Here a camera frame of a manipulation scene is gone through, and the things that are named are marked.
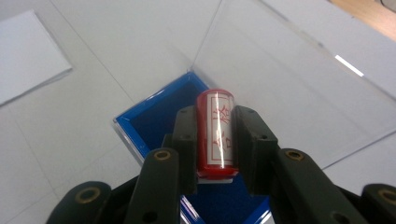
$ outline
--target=wooden floor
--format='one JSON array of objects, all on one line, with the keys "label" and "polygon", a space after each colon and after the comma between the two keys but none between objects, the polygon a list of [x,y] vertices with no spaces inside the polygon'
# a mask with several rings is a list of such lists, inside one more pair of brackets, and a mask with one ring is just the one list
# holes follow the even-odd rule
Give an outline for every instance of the wooden floor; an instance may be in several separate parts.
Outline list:
[{"label": "wooden floor", "polygon": [[396,13],[373,0],[331,0],[352,16],[396,41]]}]

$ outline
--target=white paper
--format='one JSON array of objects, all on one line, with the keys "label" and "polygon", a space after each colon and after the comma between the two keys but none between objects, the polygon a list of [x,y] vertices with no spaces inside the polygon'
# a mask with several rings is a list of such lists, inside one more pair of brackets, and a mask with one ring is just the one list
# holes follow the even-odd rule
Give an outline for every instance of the white paper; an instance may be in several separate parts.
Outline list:
[{"label": "white paper", "polygon": [[71,69],[33,10],[0,22],[0,105]]}]

